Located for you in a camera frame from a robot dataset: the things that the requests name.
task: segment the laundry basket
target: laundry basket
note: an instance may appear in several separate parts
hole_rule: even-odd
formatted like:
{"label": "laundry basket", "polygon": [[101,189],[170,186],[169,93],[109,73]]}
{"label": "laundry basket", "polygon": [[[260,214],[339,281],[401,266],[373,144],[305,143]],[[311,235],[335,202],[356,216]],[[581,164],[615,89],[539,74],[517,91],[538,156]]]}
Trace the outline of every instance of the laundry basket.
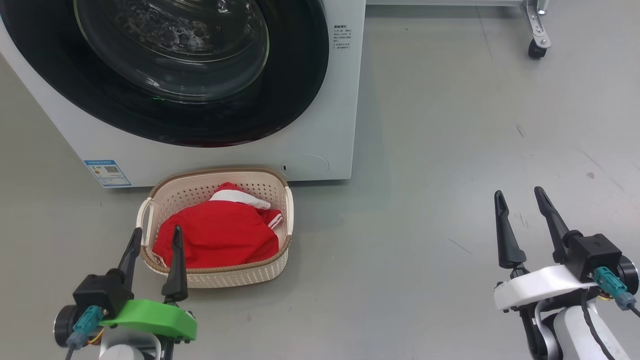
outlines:
{"label": "laundry basket", "polygon": [[136,225],[143,229],[140,254],[147,266],[164,276],[169,268],[152,252],[160,225],[178,211],[208,201],[223,183],[234,183],[243,191],[271,203],[282,212],[283,224],[274,231],[280,250],[271,258],[221,268],[187,269],[190,288],[226,288],[274,279],[287,264],[293,230],[293,198],[287,182],[274,172],[261,168],[221,168],[188,172],[169,177],[156,185],[138,211]]}

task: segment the clothes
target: clothes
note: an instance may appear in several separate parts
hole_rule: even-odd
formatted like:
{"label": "clothes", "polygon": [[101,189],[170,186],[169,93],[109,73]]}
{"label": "clothes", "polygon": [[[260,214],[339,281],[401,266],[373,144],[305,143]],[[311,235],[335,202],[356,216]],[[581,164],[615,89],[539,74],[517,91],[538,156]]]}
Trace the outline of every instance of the clothes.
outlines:
{"label": "clothes", "polygon": [[279,210],[242,192],[231,183],[222,184],[210,201],[172,215],[161,226],[153,251],[171,265],[172,238],[182,227],[187,268],[215,268],[262,261],[278,250],[273,228],[282,222]]}

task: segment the brown basket rim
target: brown basket rim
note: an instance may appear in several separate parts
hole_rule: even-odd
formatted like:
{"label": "brown basket rim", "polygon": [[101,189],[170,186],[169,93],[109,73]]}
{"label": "brown basket rim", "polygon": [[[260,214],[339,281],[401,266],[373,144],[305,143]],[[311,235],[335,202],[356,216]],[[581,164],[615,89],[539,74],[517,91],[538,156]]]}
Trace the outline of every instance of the brown basket rim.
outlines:
{"label": "brown basket rim", "polygon": [[[287,188],[289,187],[289,184],[287,184],[287,181],[280,175],[277,174],[276,172],[268,169],[268,168],[211,168],[211,169],[205,169],[205,170],[196,170],[196,171],[190,171],[190,172],[183,172],[183,173],[179,173],[179,174],[175,174],[173,176],[167,177],[166,179],[162,180],[160,183],[158,183],[158,185],[155,185],[153,189],[151,189],[151,192],[149,193],[149,197],[151,199],[154,198],[154,196],[158,193],[158,191],[167,183],[169,183],[170,181],[176,180],[176,179],[182,179],[184,177],[190,177],[190,176],[197,176],[197,175],[207,175],[207,174],[222,174],[222,173],[226,173],[226,172],[265,172],[269,175],[273,175],[276,178],[278,178],[278,180],[280,180],[280,182],[282,182],[282,185]],[[224,266],[224,267],[220,267],[220,268],[201,268],[201,269],[187,269],[187,274],[191,275],[191,274],[220,274],[223,272],[233,272],[233,271],[240,271],[240,270],[249,270],[252,268],[259,268],[262,266],[266,266],[269,264],[274,263],[275,261],[277,261],[278,259],[280,259],[280,257],[282,257],[282,255],[285,253],[285,251],[289,250],[289,244],[291,244],[291,235],[287,235],[287,237],[285,238],[284,241],[284,245],[282,245],[282,248],[274,255],[271,256],[269,259],[267,260],[262,260],[259,261],[257,263],[249,263],[249,264],[242,264],[242,265],[234,265],[234,266]],[[142,251],[141,251],[141,255],[142,255],[142,260],[144,260],[144,262],[147,264],[147,266],[149,266],[150,268],[154,269],[157,272],[161,272],[163,274],[169,274],[169,269],[168,267],[164,267],[164,266],[160,266],[158,264],[156,264],[155,262],[153,262],[153,260],[149,257],[148,253],[147,253],[147,247],[142,245]]]}

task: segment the front-loading washing machine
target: front-loading washing machine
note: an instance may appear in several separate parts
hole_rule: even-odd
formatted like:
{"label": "front-loading washing machine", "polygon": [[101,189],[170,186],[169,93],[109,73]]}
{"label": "front-loading washing machine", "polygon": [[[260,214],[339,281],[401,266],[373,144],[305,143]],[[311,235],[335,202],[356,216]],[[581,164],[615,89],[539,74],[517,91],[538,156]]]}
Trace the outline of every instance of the front-loading washing machine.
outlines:
{"label": "front-loading washing machine", "polygon": [[102,186],[234,166],[348,179],[364,12],[365,0],[0,0],[0,51]]}

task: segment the washing machine door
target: washing machine door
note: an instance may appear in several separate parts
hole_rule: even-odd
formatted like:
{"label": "washing machine door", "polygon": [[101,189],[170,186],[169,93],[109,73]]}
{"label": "washing machine door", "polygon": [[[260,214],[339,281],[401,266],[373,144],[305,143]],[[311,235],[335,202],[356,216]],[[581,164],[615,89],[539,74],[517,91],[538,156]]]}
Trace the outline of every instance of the washing machine door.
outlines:
{"label": "washing machine door", "polygon": [[222,147],[296,120],[326,73],[321,0],[0,0],[29,64],[94,117]]}

